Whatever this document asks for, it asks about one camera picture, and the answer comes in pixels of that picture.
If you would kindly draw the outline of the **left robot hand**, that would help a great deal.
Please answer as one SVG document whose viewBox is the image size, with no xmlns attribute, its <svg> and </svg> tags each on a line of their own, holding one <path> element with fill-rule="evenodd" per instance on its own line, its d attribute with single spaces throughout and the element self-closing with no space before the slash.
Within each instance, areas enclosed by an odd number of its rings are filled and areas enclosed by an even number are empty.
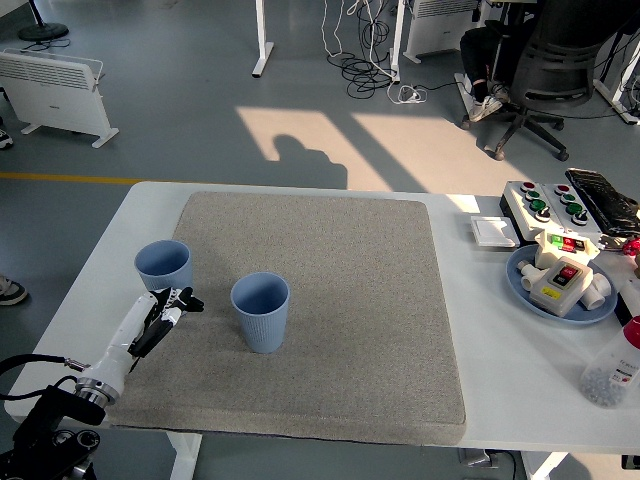
<svg viewBox="0 0 640 480">
<path fill-rule="evenodd" d="M 186 287 L 149 291 L 138 298 L 121 322 L 101 359 L 83 370 L 75 393 L 101 407 L 124 392 L 125 377 L 188 312 L 201 312 L 204 302 Z"/>
</svg>

